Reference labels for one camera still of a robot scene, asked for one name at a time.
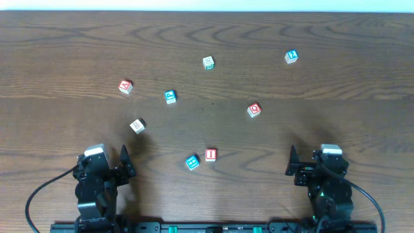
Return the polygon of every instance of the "white backdrop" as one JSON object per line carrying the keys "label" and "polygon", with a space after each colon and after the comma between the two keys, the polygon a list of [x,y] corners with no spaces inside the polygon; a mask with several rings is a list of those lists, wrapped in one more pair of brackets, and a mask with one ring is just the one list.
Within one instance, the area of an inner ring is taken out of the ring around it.
{"label": "white backdrop", "polygon": [[0,0],[0,10],[414,12],[414,0]]}

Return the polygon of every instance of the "wooden table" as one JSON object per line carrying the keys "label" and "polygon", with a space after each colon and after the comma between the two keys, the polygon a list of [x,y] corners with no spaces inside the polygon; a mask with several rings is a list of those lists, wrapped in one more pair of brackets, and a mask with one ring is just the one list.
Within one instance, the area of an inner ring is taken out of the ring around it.
{"label": "wooden table", "polygon": [[[409,14],[0,12],[0,232],[29,232],[28,196],[98,143],[114,162],[125,144],[138,170],[119,189],[119,213],[262,222],[312,214],[307,189],[284,175],[290,145],[309,159],[338,144],[387,231],[409,232],[413,27]],[[290,49],[299,59],[287,65]],[[250,118],[254,102],[263,112]],[[189,171],[184,160],[209,147],[218,160]],[[69,175],[34,198],[42,232],[77,218],[76,184]],[[379,226],[353,193],[352,218]]]}

